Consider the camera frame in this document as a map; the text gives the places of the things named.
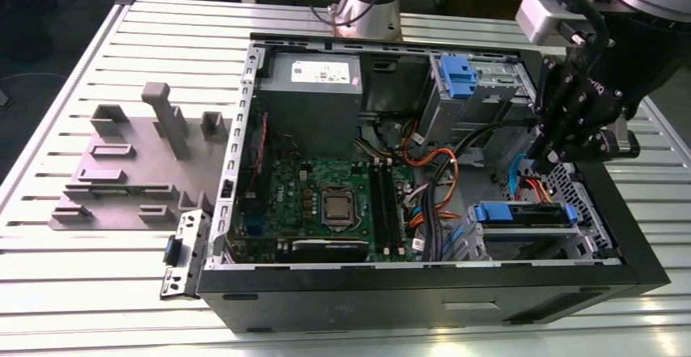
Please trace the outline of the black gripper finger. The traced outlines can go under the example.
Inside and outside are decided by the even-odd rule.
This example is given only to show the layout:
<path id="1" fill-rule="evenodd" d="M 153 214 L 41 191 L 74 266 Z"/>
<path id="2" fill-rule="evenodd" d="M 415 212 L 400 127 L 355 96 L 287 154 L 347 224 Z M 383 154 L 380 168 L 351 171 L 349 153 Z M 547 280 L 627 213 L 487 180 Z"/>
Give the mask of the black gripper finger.
<path id="1" fill-rule="evenodd" d="M 565 139 L 569 96 L 575 87 L 573 67 L 559 57 L 545 56 L 540 66 L 540 78 L 535 96 L 537 134 L 527 156 L 533 160 L 531 168 L 549 173 L 559 162 L 559 152 Z"/>
<path id="2" fill-rule="evenodd" d="M 559 162 L 604 162 L 640 154 L 636 136 L 627 128 L 628 104 L 621 91 L 593 80 L 575 80 L 569 96 L 565 139 Z"/>

